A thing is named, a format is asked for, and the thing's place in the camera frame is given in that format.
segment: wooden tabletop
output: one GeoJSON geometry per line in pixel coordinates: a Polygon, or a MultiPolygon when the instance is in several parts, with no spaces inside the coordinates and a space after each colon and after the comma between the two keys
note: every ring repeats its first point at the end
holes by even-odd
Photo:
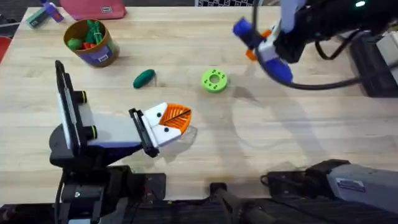
{"type": "MultiPolygon", "coordinates": [[[[25,18],[37,8],[29,8],[25,18]]],[[[347,159],[398,170],[398,101],[372,99],[360,86],[333,91],[284,88],[244,55],[232,33],[248,7],[132,7],[124,19],[104,21],[120,46],[120,57],[93,68],[63,44],[73,22],[48,21],[38,30],[22,23],[0,65],[0,203],[53,202],[61,170],[49,162],[49,136],[60,124],[54,61],[61,60],[76,89],[86,90],[97,113],[129,116],[161,102],[193,111],[184,137],[152,159],[142,151],[122,159],[136,172],[167,174],[167,198],[201,198],[210,182],[227,182],[240,196],[266,194],[259,177],[326,159],[347,159]],[[132,88],[142,71],[157,79],[132,88]],[[201,75],[219,68],[229,75],[222,93],[208,93],[201,75]]],[[[264,29],[279,17],[263,7],[264,29]]],[[[331,52],[339,43],[324,43],[331,52]]],[[[308,45],[292,66],[295,81],[327,83],[354,76],[348,55],[323,61],[308,45]]]]}

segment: black cable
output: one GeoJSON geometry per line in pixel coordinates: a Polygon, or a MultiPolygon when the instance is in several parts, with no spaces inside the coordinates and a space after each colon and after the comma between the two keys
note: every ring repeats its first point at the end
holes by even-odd
{"type": "MultiPolygon", "coordinates": [[[[253,12],[252,12],[252,25],[253,25],[253,36],[255,35],[257,31],[257,9],[258,9],[258,2],[259,0],[254,0],[253,2],[253,12]]],[[[280,78],[278,78],[277,75],[274,74],[274,72],[270,69],[268,69],[267,67],[264,66],[264,64],[262,63],[263,57],[262,55],[259,53],[259,47],[255,47],[255,54],[257,56],[257,60],[260,64],[260,66],[262,67],[262,69],[269,75],[269,77],[274,80],[275,82],[290,87],[290,88],[294,88],[294,89],[298,89],[298,90],[332,90],[332,89],[336,89],[336,88],[343,88],[343,87],[347,87],[347,86],[351,86],[351,85],[355,85],[355,84],[359,84],[361,82],[364,82],[366,80],[372,79],[372,78],[376,78],[380,75],[384,75],[385,73],[389,73],[390,70],[392,70],[393,68],[398,67],[398,62],[393,63],[392,65],[390,65],[387,69],[385,70],[381,70],[373,75],[367,75],[365,77],[358,77],[358,78],[352,78],[349,80],[344,80],[344,81],[340,81],[340,82],[336,82],[336,83],[329,83],[329,84],[321,84],[321,85],[304,85],[304,84],[298,84],[298,83],[294,83],[294,82],[287,82],[284,81],[280,78]]]]}
{"type": "Polygon", "coordinates": [[[60,211],[60,199],[61,199],[61,191],[62,191],[62,186],[63,183],[65,182],[66,178],[66,170],[62,170],[62,175],[60,179],[60,183],[58,184],[58,189],[57,189],[57,194],[55,196],[55,203],[54,203],[54,223],[58,224],[59,223],[59,211],[60,211]]]}
{"type": "Polygon", "coordinates": [[[132,224],[132,223],[134,222],[134,219],[135,219],[135,217],[136,217],[136,213],[137,213],[137,210],[139,209],[140,204],[141,204],[141,202],[137,202],[137,203],[136,203],[137,206],[135,207],[134,213],[132,214],[130,224],[132,224]]]}
{"type": "Polygon", "coordinates": [[[320,220],[320,221],[323,221],[323,222],[334,223],[334,224],[340,224],[339,222],[337,222],[337,221],[335,221],[335,220],[332,220],[332,219],[329,219],[329,218],[326,218],[326,217],[323,217],[323,216],[314,214],[314,213],[312,213],[312,212],[308,212],[308,211],[306,211],[306,210],[302,210],[301,208],[298,208],[298,207],[296,207],[296,206],[294,206],[294,205],[291,205],[291,204],[289,204],[289,203],[286,203],[286,202],[281,202],[281,201],[278,201],[278,200],[274,200],[274,199],[272,199],[272,198],[267,198],[266,200],[267,200],[267,201],[270,201],[270,202],[272,202],[272,203],[277,203],[277,204],[279,204],[279,205],[283,205],[283,206],[289,207],[289,208],[291,208],[291,209],[293,209],[293,210],[295,210],[295,211],[297,211],[297,212],[300,212],[300,213],[302,213],[302,214],[304,214],[304,215],[308,215],[308,216],[310,216],[310,217],[312,217],[312,218],[315,218],[315,219],[320,220]]]}
{"type": "MultiPolygon", "coordinates": [[[[264,186],[269,187],[268,183],[264,182],[264,180],[263,180],[264,178],[267,178],[267,176],[266,176],[266,175],[262,175],[262,176],[260,177],[260,182],[261,182],[264,186]]],[[[312,213],[312,212],[308,212],[308,211],[306,211],[306,210],[302,210],[301,208],[298,208],[298,207],[296,207],[296,206],[294,206],[294,205],[291,205],[291,204],[289,204],[289,203],[286,203],[286,202],[281,202],[281,201],[275,200],[275,199],[273,199],[273,198],[267,198],[266,200],[268,200],[268,201],[270,201],[270,202],[273,202],[273,203],[280,204],[280,205],[284,205],[284,206],[289,207],[289,208],[292,208],[292,209],[296,210],[297,212],[300,212],[300,213],[302,213],[302,214],[308,215],[308,216],[310,216],[310,217],[312,217],[312,218],[315,218],[315,219],[317,219],[317,220],[321,220],[321,221],[328,222],[328,223],[339,224],[338,222],[336,222],[336,221],[334,221],[334,220],[331,220],[331,219],[326,218],[326,217],[319,216],[319,215],[317,215],[317,214],[314,214],[314,213],[312,213]]]]}
{"type": "Polygon", "coordinates": [[[336,51],[331,56],[326,55],[319,41],[315,41],[315,48],[317,49],[319,56],[321,56],[323,60],[334,60],[337,58],[337,56],[339,56],[343,52],[343,50],[348,46],[348,44],[351,43],[351,41],[353,41],[353,39],[357,37],[358,34],[361,32],[362,32],[361,30],[356,30],[352,34],[350,34],[347,37],[347,39],[343,41],[343,43],[336,49],[336,51]]]}

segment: green ring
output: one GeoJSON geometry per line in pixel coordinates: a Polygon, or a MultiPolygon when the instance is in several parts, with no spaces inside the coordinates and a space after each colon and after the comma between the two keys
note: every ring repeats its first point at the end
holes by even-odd
{"type": "Polygon", "coordinates": [[[209,69],[201,76],[201,85],[202,87],[211,92],[211,93],[219,93],[223,91],[228,84],[227,75],[218,69],[209,69]],[[215,75],[218,77],[217,83],[212,83],[210,78],[215,75]]]}

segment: cardboard canister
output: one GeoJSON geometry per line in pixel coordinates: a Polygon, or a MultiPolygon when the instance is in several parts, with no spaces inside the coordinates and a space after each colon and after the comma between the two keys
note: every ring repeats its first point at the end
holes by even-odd
{"type": "MultiPolygon", "coordinates": [[[[86,35],[89,31],[89,26],[87,24],[88,19],[82,19],[80,21],[72,24],[63,36],[63,42],[68,47],[67,43],[71,38],[80,39],[85,41],[86,35]]],[[[98,21],[96,19],[90,19],[93,23],[98,21]]],[[[105,25],[99,22],[99,31],[103,35],[102,41],[86,50],[72,50],[77,56],[83,59],[86,63],[94,67],[106,67],[114,62],[119,56],[119,47],[112,41],[111,34],[105,27],[105,25]]]]}

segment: pink case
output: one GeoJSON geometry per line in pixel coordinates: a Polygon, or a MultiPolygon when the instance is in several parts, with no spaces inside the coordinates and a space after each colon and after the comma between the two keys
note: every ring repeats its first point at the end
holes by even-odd
{"type": "Polygon", "coordinates": [[[60,0],[60,3],[75,20],[120,19],[126,15],[121,0],[60,0]]]}

